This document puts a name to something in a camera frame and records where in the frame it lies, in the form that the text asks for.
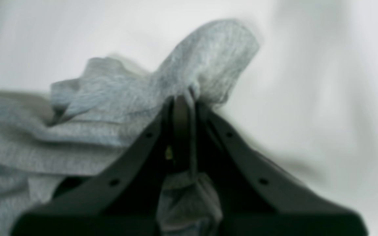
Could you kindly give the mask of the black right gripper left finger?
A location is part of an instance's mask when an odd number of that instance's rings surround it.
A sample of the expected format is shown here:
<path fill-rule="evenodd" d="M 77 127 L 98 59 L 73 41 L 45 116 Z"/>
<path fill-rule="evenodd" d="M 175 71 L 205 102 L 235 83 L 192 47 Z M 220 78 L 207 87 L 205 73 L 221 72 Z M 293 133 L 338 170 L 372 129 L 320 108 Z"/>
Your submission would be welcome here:
<path fill-rule="evenodd" d="M 184 96 L 159 115 L 111 166 L 24 213 L 12 236 L 160 236 L 156 210 L 166 176 L 189 170 L 192 114 Z"/>

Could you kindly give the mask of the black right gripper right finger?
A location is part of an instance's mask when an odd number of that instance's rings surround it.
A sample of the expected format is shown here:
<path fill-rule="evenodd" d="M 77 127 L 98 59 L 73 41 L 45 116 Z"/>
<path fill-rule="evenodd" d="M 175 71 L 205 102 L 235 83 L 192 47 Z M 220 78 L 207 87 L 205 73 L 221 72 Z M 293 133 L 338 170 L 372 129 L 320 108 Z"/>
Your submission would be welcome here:
<path fill-rule="evenodd" d="M 198 167 L 223 213 L 219 236 L 367 236 L 355 211 L 326 200 L 251 149 L 227 121 L 196 104 Z"/>

